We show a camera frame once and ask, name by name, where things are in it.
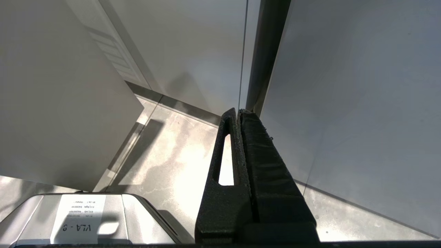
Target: white label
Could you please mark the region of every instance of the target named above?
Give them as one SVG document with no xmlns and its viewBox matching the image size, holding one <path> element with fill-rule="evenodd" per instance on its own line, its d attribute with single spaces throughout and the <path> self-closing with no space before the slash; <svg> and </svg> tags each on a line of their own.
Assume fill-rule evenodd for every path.
<svg viewBox="0 0 441 248">
<path fill-rule="evenodd" d="M 97 244 L 105 195 L 62 195 L 51 244 Z"/>
</svg>

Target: white door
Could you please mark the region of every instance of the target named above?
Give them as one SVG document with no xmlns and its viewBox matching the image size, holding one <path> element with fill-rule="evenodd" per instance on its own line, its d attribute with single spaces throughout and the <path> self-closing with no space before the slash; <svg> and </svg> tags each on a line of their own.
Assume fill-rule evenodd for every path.
<svg viewBox="0 0 441 248">
<path fill-rule="evenodd" d="M 0 175 L 91 191 L 142 111 L 64 1 L 0 2 Z"/>
</svg>

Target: gray floor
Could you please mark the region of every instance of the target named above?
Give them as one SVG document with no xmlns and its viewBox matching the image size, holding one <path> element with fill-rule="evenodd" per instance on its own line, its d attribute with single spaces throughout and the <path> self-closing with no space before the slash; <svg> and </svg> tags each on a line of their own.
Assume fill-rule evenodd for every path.
<svg viewBox="0 0 441 248">
<path fill-rule="evenodd" d="M 218 116 L 152 92 L 138 93 L 145 96 L 138 96 L 144 111 L 94 191 L 143 196 L 193 236 Z M 223 185 L 232 184 L 228 146 L 226 142 Z M 434 239 L 304 185 L 298 187 L 317 220 L 322 241 Z M 50 192 L 75 190 L 0 177 L 0 220 L 30 196 Z"/>
</svg>

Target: marble floor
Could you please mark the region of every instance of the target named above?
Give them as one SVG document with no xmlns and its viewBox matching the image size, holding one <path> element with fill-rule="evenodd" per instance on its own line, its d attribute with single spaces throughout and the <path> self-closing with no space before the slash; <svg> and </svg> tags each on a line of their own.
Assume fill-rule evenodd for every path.
<svg viewBox="0 0 441 248">
<path fill-rule="evenodd" d="M 131 88 L 144 111 L 94 191 L 143 196 L 193 236 L 219 116 Z M 225 143 L 220 183 L 232 185 L 229 142 Z M 321 241 L 435 239 L 307 185 L 298 187 L 317 220 Z M 0 176 L 0 221 L 32 195 L 75 191 Z"/>
</svg>

